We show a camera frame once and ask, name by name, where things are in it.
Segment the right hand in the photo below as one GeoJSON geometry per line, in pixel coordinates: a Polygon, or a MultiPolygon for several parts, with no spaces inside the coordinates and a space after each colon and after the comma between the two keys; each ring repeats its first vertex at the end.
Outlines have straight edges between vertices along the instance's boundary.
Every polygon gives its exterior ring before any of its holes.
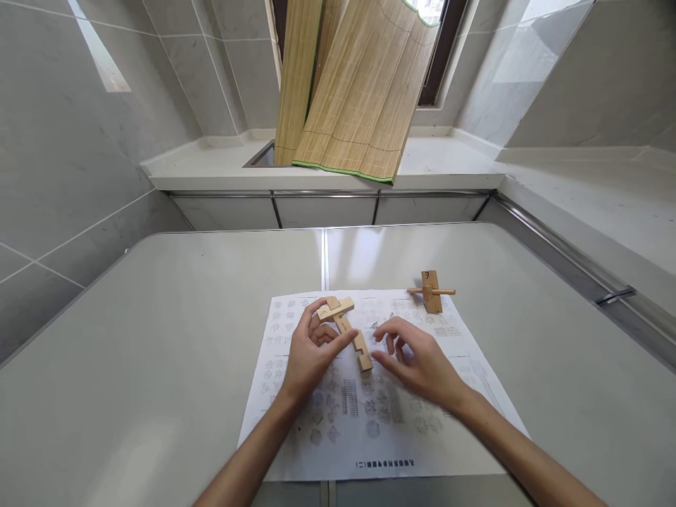
{"type": "Polygon", "coordinates": [[[371,356],[411,391],[452,413],[472,398],[474,391],[463,382],[432,335],[400,317],[388,320],[373,336],[381,342],[386,334],[387,353],[373,351],[371,356]],[[404,360],[402,348],[406,344],[413,350],[412,359],[404,360]]]}

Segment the gray tabletop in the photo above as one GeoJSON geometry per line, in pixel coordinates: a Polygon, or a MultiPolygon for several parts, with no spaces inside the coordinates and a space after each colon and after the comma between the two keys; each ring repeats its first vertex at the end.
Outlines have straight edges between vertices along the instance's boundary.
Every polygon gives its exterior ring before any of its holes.
{"type": "MultiPolygon", "coordinates": [[[[676,502],[676,377],[488,224],[163,234],[0,370],[0,503],[191,503],[234,451],[270,297],[436,269],[533,440],[610,505],[676,502]]],[[[320,503],[263,485],[258,505],[320,503]]],[[[340,482],[357,505],[522,506],[507,475],[340,482]]]]}

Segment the puzzle diagram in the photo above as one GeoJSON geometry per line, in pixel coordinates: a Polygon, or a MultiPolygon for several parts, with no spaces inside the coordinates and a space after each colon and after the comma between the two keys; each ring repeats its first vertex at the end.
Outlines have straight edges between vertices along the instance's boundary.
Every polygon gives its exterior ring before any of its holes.
{"type": "MultiPolygon", "coordinates": [[[[406,290],[335,291],[272,299],[238,446],[280,390],[291,336],[303,309],[324,296],[353,300],[350,320],[362,332],[369,351],[387,350],[385,341],[377,343],[373,332],[395,315],[430,333],[463,380],[528,436],[450,296],[441,296],[443,313],[431,315],[425,311],[423,299],[406,290]]],[[[355,351],[348,346],[308,400],[265,480],[496,473],[504,473],[504,469],[450,413],[407,391],[377,361],[373,361],[372,370],[362,372],[355,351]]]]}

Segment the left hand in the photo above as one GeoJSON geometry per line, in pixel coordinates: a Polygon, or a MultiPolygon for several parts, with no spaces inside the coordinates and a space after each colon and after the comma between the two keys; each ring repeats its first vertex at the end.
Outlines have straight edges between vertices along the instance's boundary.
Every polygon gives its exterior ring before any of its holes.
{"type": "Polygon", "coordinates": [[[309,304],[291,338],[289,364],[280,394],[301,406],[319,385],[329,364],[358,334],[357,330],[352,329],[338,335],[329,325],[311,329],[312,315],[325,304],[326,298],[309,304]]]}

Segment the bamboo blind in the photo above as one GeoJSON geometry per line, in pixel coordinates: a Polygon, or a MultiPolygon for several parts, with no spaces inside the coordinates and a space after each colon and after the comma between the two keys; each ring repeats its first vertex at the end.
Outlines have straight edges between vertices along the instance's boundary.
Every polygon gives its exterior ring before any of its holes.
{"type": "Polygon", "coordinates": [[[352,0],[294,165],[394,183],[438,26],[403,0],[352,0]]]}
{"type": "Polygon", "coordinates": [[[317,92],[317,86],[322,77],[322,71],[329,56],[331,44],[336,37],[338,25],[345,14],[349,0],[324,0],[324,13],[322,14],[322,27],[319,31],[319,40],[317,42],[317,62],[315,63],[315,77],[312,81],[312,94],[310,103],[317,92]]]}
{"type": "Polygon", "coordinates": [[[289,0],[275,165],[291,165],[308,114],[322,0],[289,0]]]}

